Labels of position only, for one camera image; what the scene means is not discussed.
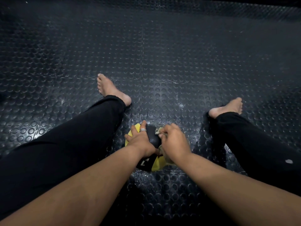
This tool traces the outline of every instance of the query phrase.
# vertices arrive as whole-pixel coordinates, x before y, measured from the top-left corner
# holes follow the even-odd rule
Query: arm
[[[131,131],[126,147],[55,186],[0,226],[99,225],[139,160],[155,152],[146,132],[138,133],[134,126]]]
[[[237,224],[301,225],[301,197],[191,153],[175,124],[161,132],[165,153]]]

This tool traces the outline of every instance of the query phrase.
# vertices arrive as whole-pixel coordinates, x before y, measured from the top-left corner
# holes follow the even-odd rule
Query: leg
[[[102,100],[0,160],[0,220],[105,157],[131,99],[104,75],[97,81]]]
[[[247,174],[301,196],[301,154],[241,117],[241,98],[209,111],[213,129]]]

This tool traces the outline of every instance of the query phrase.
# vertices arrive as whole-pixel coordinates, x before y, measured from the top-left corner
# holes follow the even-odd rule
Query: black pants
[[[107,96],[84,113],[21,145],[0,160],[0,220],[47,190],[102,160],[126,106]],[[301,155],[280,144],[237,113],[215,122],[252,178],[301,195]]]

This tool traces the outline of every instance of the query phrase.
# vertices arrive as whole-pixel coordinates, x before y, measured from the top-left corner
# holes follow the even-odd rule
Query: hand
[[[160,130],[160,133],[168,134],[168,137],[164,134],[159,134],[159,137],[162,140],[164,152],[174,163],[178,164],[186,155],[191,154],[187,139],[178,125],[167,124]]]
[[[140,125],[140,129],[146,129],[146,121],[143,121]],[[149,142],[148,134],[146,131],[137,132],[137,129],[134,125],[131,126],[132,137],[128,134],[125,134],[124,137],[129,142],[127,146],[132,146],[137,148],[142,152],[142,158],[151,156],[156,152],[156,148]]]

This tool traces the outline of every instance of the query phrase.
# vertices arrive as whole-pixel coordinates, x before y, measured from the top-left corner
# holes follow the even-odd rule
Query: yellow kettlebell base
[[[140,124],[139,123],[136,124],[135,128],[139,132],[139,130],[140,130]],[[131,136],[131,137],[133,136],[131,130],[129,131],[128,135]],[[166,166],[165,158],[163,156],[160,156],[160,157],[157,156],[156,159],[155,159],[155,161],[154,161],[154,163],[153,163],[153,166],[152,166],[151,170],[152,171],[158,171],[158,170],[161,170],[165,166]]]

